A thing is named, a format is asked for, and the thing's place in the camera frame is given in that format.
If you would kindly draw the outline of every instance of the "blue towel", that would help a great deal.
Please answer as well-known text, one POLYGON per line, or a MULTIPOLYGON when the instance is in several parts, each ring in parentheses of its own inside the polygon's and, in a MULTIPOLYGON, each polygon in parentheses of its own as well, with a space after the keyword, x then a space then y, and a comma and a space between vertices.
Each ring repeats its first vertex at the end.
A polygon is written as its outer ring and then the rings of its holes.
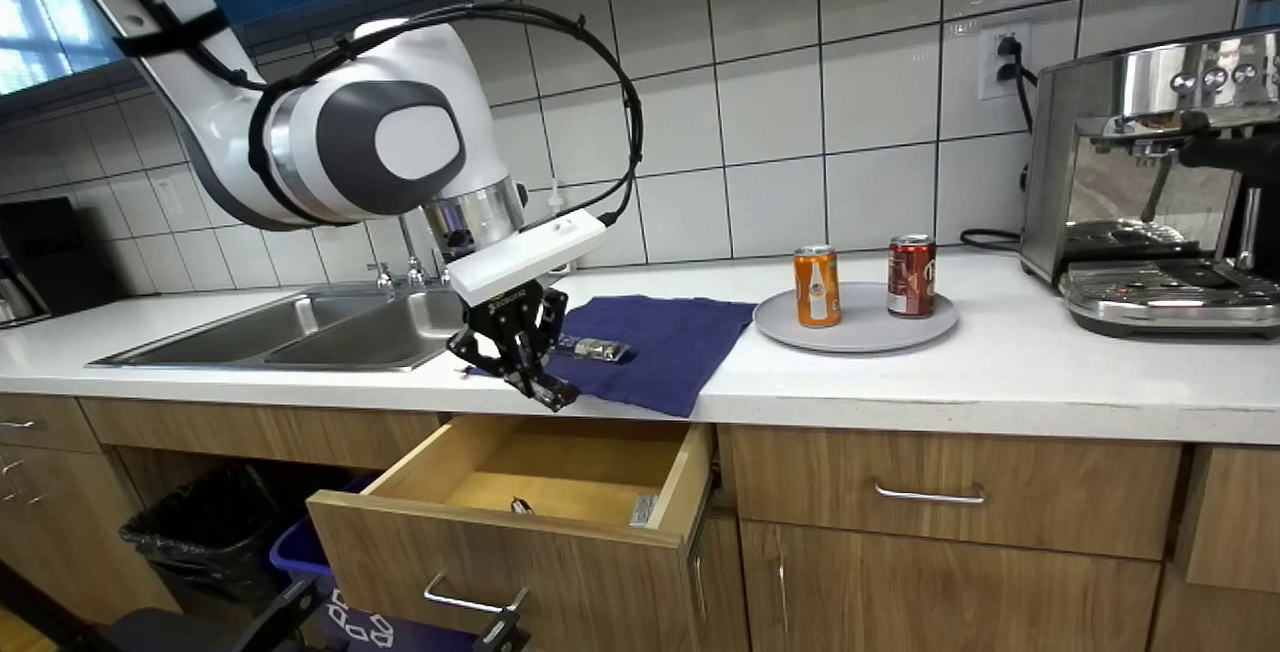
POLYGON ((586 395, 687 418, 754 310, 703 298, 595 297, 564 315, 562 332, 625 342, 635 357, 611 364, 557 355, 547 370, 586 395))

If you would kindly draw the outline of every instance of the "black trash bag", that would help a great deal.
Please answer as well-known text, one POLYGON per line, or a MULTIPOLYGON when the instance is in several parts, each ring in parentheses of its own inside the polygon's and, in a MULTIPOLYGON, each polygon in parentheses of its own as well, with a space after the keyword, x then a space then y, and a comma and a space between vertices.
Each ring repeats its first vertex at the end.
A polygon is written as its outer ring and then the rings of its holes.
POLYGON ((175 489, 120 528, 165 582, 259 614, 289 584, 268 560, 306 515, 317 489, 351 480, 340 469, 236 461, 175 489))

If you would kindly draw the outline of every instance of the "open drawer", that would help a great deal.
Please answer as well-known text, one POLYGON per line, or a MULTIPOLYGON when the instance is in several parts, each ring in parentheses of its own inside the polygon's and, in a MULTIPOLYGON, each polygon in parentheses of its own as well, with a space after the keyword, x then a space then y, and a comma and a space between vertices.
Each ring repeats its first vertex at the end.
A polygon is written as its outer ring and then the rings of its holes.
POLYGON ((365 492, 307 506, 351 606, 479 632, 492 615, 467 603, 526 589, 530 649, 691 651, 710 439, 705 425, 467 415, 365 492), (657 500, 632 526, 641 496, 657 500))

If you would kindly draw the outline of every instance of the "double sink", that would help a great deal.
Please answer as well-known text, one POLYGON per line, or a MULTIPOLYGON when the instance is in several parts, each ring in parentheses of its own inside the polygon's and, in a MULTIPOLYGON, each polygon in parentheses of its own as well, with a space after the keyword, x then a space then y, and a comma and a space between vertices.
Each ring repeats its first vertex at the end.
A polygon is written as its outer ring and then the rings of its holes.
POLYGON ((396 295, 361 286, 307 289, 119 352, 93 366, 278 370, 411 370, 462 328, 447 287, 396 295))

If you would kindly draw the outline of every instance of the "blue recycling bin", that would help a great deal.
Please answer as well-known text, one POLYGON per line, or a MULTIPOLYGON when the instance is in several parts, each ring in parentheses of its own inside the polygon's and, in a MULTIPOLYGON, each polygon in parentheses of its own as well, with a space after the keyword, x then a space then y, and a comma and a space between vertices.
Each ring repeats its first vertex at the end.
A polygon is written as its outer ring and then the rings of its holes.
MULTIPOLYGON (((346 491, 358 492, 370 482, 367 478, 357 480, 346 491)), ((294 580, 316 575, 316 588, 325 601, 324 606, 316 610, 316 615, 323 615, 325 647, 330 649, 470 652, 475 642, 475 635, 471 634, 385 617, 348 606, 333 578, 333 570, 329 567, 329 560, 325 557, 311 518, 303 518, 275 541, 270 560, 271 566, 287 573, 294 580)))

